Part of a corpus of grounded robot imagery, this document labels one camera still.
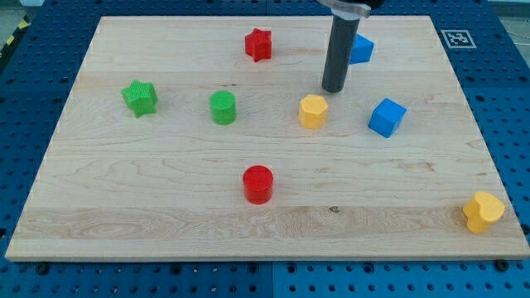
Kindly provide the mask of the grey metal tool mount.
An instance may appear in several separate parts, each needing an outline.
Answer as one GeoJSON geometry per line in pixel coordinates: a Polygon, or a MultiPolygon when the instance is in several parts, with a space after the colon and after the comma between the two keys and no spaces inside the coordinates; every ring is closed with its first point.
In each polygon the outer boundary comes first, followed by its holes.
{"type": "Polygon", "coordinates": [[[316,0],[328,7],[331,13],[340,18],[368,18],[372,10],[381,7],[385,0],[316,0]]]}

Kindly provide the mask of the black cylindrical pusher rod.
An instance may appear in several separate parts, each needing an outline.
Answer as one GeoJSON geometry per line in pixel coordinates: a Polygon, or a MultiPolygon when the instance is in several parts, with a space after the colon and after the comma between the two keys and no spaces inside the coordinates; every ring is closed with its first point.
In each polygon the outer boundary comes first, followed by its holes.
{"type": "Polygon", "coordinates": [[[360,19],[333,16],[321,87],[339,93],[345,85],[360,19]]]}

